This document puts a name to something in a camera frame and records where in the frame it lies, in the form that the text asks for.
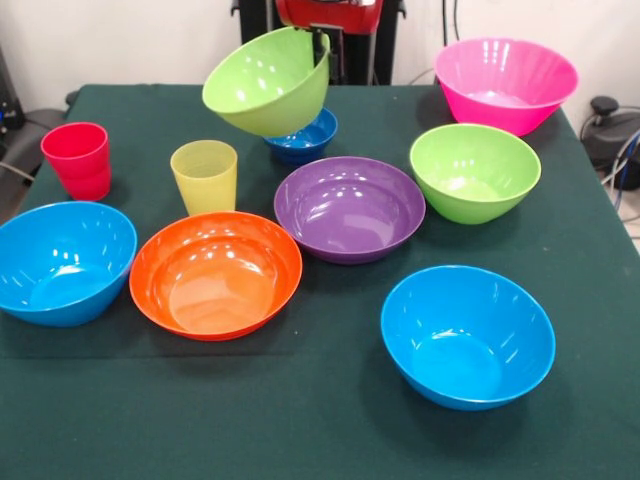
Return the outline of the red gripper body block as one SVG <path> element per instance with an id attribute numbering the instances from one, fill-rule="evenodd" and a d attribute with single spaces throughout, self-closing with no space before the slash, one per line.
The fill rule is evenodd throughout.
<path id="1" fill-rule="evenodd" d="M 276 10 L 285 25 L 303 29 L 328 27 L 355 35 L 377 30 L 382 7 L 383 1 L 276 1 Z"/>

